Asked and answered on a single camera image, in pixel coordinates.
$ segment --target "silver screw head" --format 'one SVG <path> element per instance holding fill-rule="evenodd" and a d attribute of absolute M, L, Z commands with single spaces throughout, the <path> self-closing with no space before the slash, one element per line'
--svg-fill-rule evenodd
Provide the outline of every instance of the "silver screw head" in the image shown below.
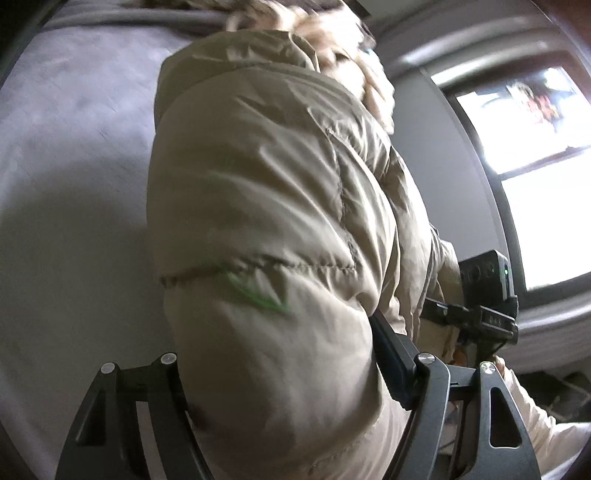
<path fill-rule="evenodd" d="M 110 374 L 114 369 L 115 364 L 113 362 L 107 362 L 100 368 L 100 371 L 104 374 Z"/>
<path fill-rule="evenodd" d="M 484 373 L 489 375 L 495 373 L 496 370 L 495 366 L 491 362 L 482 362 L 480 364 L 480 368 Z"/>
<path fill-rule="evenodd" d="M 418 361 L 423 365 L 431 365 L 435 361 L 435 355 L 428 352 L 418 354 Z"/>
<path fill-rule="evenodd" d="M 177 356 L 174 353 L 165 353 L 160 357 L 163 365 L 171 365 L 177 361 Z"/>

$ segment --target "beige puffer jacket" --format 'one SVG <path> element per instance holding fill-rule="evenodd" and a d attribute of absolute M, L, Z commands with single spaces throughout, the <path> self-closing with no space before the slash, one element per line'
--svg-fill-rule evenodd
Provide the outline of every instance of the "beige puffer jacket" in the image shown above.
<path fill-rule="evenodd" d="M 196 436 L 216 479 L 380 479 L 407 414 L 372 359 L 376 308 L 419 347 L 457 261 L 365 107 L 280 31 L 167 59 L 148 236 Z"/>

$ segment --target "jacket sleeve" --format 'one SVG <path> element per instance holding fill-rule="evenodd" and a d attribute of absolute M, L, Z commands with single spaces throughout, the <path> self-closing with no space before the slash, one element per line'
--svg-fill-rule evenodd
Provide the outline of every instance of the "jacket sleeve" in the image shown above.
<path fill-rule="evenodd" d="M 462 281 L 453 246 L 439 238 L 404 160 L 391 149 L 380 185 L 397 226 L 379 308 L 395 332 L 419 350 L 452 359 L 459 330 L 420 318 L 426 297 L 463 304 Z"/>
<path fill-rule="evenodd" d="M 505 369 L 504 380 L 523 418 L 542 475 L 578 455 L 591 436 L 591 423 L 562 423 L 539 408 L 513 370 Z"/>

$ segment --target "ceiling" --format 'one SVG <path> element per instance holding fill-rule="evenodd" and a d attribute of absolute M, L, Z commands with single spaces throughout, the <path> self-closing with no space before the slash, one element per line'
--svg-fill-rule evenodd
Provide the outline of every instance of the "ceiling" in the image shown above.
<path fill-rule="evenodd" d="M 437 0 L 358 0 L 370 15 L 392 15 L 404 18 Z"/>

